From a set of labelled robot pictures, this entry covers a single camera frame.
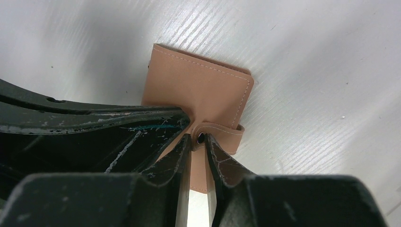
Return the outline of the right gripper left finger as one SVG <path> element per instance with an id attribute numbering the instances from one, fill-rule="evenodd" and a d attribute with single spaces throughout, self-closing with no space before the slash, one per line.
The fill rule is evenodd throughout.
<path id="1" fill-rule="evenodd" d="M 140 173 L 33 174 L 12 191 L 3 227 L 184 227 L 192 140 Z"/>

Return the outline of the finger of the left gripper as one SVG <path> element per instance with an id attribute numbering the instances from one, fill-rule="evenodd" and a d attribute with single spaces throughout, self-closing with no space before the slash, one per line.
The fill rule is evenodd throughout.
<path id="1" fill-rule="evenodd" d="M 141 172 L 187 128 L 174 106 L 56 100 L 0 82 L 0 197 L 35 173 Z"/>

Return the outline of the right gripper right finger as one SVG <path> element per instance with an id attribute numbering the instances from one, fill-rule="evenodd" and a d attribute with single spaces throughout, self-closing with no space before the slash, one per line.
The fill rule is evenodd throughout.
<path id="1" fill-rule="evenodd" d="M 213 227 L 384 227 L 373 196 L 350 175 L 257 175 L 205 135 Z"/>

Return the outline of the tan leather card holder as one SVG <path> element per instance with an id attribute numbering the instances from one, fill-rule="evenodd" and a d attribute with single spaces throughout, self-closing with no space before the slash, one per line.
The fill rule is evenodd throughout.
<path id="1" fill-rule="evenodd" d="M 177 106 L 190 118 L 193 142 L 190 188 L 207 193 L 206 149 L 211 134 L 234 155 L 244 134 L 240 118 L 254 85 L 249 70 L 194 53 L 154 44 L 141 104 Z"/>

